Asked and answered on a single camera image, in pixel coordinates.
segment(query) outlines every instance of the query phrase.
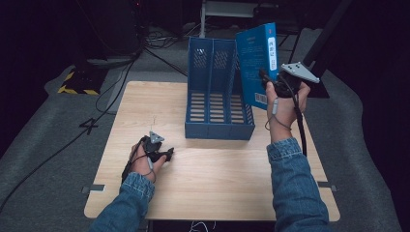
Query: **denim jacket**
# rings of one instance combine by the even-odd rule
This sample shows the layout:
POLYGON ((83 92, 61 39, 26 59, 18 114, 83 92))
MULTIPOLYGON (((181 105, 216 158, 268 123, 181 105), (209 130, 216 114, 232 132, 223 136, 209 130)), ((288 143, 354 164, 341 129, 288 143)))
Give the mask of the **denim jacket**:
MULTIPOLYGON (((296 139, 270 144, 267 151, 277 213, 275 231, 330 231, 328 210, 296 139)), ((120 194, 100 213, 90 231, 136 231, 154 191, 150 181, 130 173, 120 194)))

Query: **wooden table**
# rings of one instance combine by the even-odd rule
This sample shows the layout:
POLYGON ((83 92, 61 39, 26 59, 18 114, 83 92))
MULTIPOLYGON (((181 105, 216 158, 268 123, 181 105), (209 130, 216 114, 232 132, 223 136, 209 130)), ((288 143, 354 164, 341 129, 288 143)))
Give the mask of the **wooden table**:
MULTIPOLYGON (((175 147, 175 153, 158 175, 147 219, 276 220, 266 111, 253 109, 256 127, 249 141, 186 139, 186 105, 186 83, 129 82, 94 181, 105 190, 90 193, 86 217, 95 218, 118 195, 132 145, 152 128, 165 138, 161 151, 175 147)), ((305 130, 312 174, 327 182, 307 125, 305 130)), ((300 141, 296 124, 293 134, 300 141)), ((330 220, 338 220, 333 193, 319 190, 330 220)))

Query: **blue book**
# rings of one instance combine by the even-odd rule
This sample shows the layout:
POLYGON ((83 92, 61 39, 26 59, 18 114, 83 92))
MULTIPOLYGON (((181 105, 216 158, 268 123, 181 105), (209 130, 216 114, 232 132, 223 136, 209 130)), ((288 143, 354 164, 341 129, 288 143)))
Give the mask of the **blue book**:
POLYGON ((267 99, 259 70, 276 80, 278 74, 277 33, 273 23, 267 23, 236 35, 244 101, 266 109, 267 99))

